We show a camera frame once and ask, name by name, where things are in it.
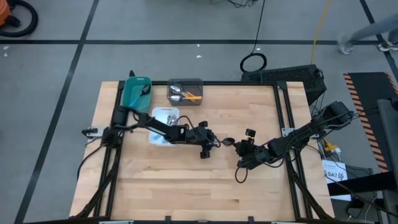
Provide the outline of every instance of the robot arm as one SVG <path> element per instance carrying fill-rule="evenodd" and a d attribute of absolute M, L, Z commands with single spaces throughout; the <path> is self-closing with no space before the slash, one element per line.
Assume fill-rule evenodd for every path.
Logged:
<path fill-rule="evenodd" d="M 304 148 L 314 134 L 322 136 L 326 129 L 339 130 L 349 125 L 353 115 L 354 112 L 349 111 L 342 102 L 335 101 L 325 106 L 308 124 L 290 132 L 288 136 L 272 139 L 261 146 L 253 144 L 256 132 L 247 129 L 248 138 L 234 144 L 236 153 L 242 157 L 238 167 L 251 170 L 263 163 L 272 164 L 282 159 L 289 149 Z"/>
<path fill-rule="evenodd" d="M 121 131 L 132 131 L 136 128 L 146 128 L 160 134 L 171 144 L 200 145 L 202 147 L 202 152 L 200 153 L 201 159 L 210 157 L 210 150 L 213 146 L 220 146 L 214 133 L 210 129 L 207 129 L 207 121 L 202 121 L 197 127 L 192 127 L 192 129 L 190 129 L 188 125 L 166 125 L 157 121 L 154 117 L 149 116 L 147 113 L 141 113 L 132 108 L 121 107 L 120 110 L 127 112 L 132 111 L 133 118 L 137 123 L 132 126 L 121 126 L 115 124 L 115 129 Z"/>

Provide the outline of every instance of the green bin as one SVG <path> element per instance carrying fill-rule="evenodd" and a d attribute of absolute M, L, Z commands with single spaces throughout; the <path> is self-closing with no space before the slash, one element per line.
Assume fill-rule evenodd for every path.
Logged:
<path fill-rule="evenodd" d="M 150 109 L 150 99 L 152 98 L 152 80 L 148 77 L 130 77 L 124 84 L 122 106 L 129 106 L 141 95 L 142 88 L 150 85 L 150 92 L 141 97 L 136 103 L 135 109 L 138 112 L 148 113 Z"/>

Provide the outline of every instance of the wooden tabletop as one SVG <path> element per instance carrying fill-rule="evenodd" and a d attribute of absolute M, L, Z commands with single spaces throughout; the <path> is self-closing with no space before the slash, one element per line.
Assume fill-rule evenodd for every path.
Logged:
<path fill-rule="evenodd" d="M 93 126 L 109 125 L 117 87 L 118 82 L 102 83 Z M 288 88 L 295 125 L 301 127 L 310 121 L 304 88 L 302 83 L 288 83 Z M 208 121 L 219 139 L 237 141 L 245 138 L 246 128 L 254 129 L 256 144 L 280 136 L 271 86 L 204 86 L 203 92 L 202 105 L 178 107 L 180 115 L 187 115 L 194 125 Z M 153 86 L 151 111 L 170 106 L 165 94 L 166 86 Z M 200 159 L 200 146 L 157 147 L 148 142 L 148 134 L 146 129 L 136 129 L 124 136 L 112 219 L 164 220 L 170 215 L 172 220 L 246 221 L 248 216 L 255 221 L 294 220 L 285 166 L 259 166 L 239 184 L 234 179 L 239 160 L 234 147 L 213 148 L 209 159 Z M 85 156 L 99 143 L 90 144 Z M 98 188 L 104 152 L 83 165 L 70 215 L 76 215 Z M 334 216 L 319 154 L 306 148 L 301 155 L 309 191 Z M 241 169 L 238 178 L 243 177 Z M 305 217 L 302 195 L 297 191 Z M 105 192 L 101 214 L 107 199 Z"/>

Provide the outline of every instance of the orange vacuum cleaner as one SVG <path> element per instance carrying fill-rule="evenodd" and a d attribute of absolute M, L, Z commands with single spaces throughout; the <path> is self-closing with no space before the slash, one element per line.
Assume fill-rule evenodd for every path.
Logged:
<path fill-rule="evenodd" d="M 16 6 L 23 6 L 28 9 L 32 14 L 32 20 L 30 21 L 30 24 L 23 30 L 16 32 L 4 31 L 4 28 L 7 26 L 19 27 L 21 25 L 21 21 L 11 15 L 11 11 Z M 38 21 L 39 17 L 37 16 L 37 12 L 29 3 L 22 0 L 0 0 L 0 36 L 23 37 L 32 33 L 36 29 Z"/>

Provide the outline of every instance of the utensil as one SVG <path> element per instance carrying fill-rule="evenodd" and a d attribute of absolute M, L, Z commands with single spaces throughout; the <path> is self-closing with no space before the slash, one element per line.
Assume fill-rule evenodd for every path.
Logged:
<path fill-rule="evenodd" d="M 177 124 L 177 117 L 174 116 L 174 115 L 173 115 L 173 116 L 168 115 L 166 124 L 169 125 L 169 126 L 176 125 L 176 124 Z M 162 136 L 162 135 L 160 135 L 160 134 L 156 135 L 156 136 L 154 137 L 154 140 L 160 138 L 161 136 Z"/>
<path fill-rule="evenodd" d="M 139 95 L 139 97 L 136 98 L 132 103 L 130 103 L 129 107 L 135 108 L 138 100 L 140 100 L 142 96 L 147 95 L 149 92 L 150 92 L 150 85 L 149 84 L 144 85 L 144 87 L 142 87 L 141 94 Z"/>
<path fill-rule="evenodd" d="M 174 102 L 179 102 L 182 100 L 201 100 L 202 96 L 180 96 L 180 95 L 172 95 L 170 96 L 170 99 Z"/>
<path fill-rule="evenodd" d="M 185 90 L 183 89 L 183 87 L 180 86 L 178 83 L 176 83 L 176 84 L 174 84 L 174 85 L 171 85 L 171 86 L 170 86 L 170 89 L 171 89 L 172 93 L 174 93 L 174 94 L 176 94 L 176 95 L 182 95 L 182 96 L 185 96 L 185 97 L 189 97 L 189 96 L 196 97 L 194 94 L 192 94 L 192 93 L 190 93 L 190 92 L 188 92 L 188 91 L 185 91 Z"/>

